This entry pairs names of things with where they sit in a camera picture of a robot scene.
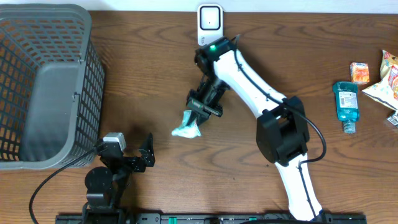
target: gray plastic basket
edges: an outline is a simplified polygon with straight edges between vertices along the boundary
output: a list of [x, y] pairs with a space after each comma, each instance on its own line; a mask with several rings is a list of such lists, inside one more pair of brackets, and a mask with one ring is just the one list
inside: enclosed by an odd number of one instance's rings
[[90, 32], [80, 6], [0, 5], [0, 169], [60, 167], [95, 144], [104, 70]]

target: green connector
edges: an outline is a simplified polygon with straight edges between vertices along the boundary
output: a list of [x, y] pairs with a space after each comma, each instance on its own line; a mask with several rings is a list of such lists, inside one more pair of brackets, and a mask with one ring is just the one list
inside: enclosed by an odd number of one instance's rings
[[170, 217], [169, 218], [169, 224], [177, 224], [177, 218]]

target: wood grain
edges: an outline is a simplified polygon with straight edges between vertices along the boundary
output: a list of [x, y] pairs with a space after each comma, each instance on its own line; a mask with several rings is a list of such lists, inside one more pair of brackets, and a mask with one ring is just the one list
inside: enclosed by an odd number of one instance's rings
[[[106, 66], [100, 135], [123, 132], [128, 154], [136, 154], [144, 136], [154, 134], [155, 167], [133, 175], [126, 206], [164, 213], [288, 210], [279, 173], [256, 146], [256, 120], [233, 91], [221, 99], [223, 117], [201, 126], [201, 138], [170, 135], [181, 122], [189, 89], [201, 78], [193, 63], [195, 13], [91, 15], [91, 38]], [[397, 17], [226, 13], [224, 29], [228, 37], [243, 35], [239, 48], [248, 63], [277, 90], [300, 97], [325, 135], [326, 157], [309, 165], [323, 208], [363, 212], [368, 223], [396, 223], [398, 129], [386, 122], [391, 111], [360, 93], [357, 134], [346, 135], [336, 118], [332, 84], [349, 80], [351, 62], [368, 63], [371, 83], [379, 81], [381, 50], [398, 54]], [[310, 135], [308, 153], [314, 157], [321, 144], [312, 130]], [[90, 167], [68, 169], [46, 184], [34, 203], [38, 221], [53, 223], [59, 213], [80, 213], [85, 175], [100, 165], [96, 160]], [[52, 172], [0, 172], [1, 223], [30, 223], [30, 196]]]

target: small box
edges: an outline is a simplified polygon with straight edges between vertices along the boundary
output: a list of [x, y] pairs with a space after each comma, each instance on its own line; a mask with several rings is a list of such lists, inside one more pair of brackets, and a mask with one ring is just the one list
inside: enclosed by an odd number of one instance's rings
[[390, 117], [387, 118], [395, 127], [398, 128], [398, 111], [395, 111]]
[[351, 82], [355, 84], [367, 84], [369, 82], [369, 67], [366, 63], [353, 62], [349, 66]]

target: white background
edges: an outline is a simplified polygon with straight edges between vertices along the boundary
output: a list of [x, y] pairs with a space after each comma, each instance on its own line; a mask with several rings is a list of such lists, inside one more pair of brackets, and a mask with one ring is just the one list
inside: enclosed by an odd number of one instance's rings
[[343, 12], [398, 14], [398, 0], [0, 0], [0, 3], [78, 4], [87, 10], [196, 11], [217, 3], [226, 12]]

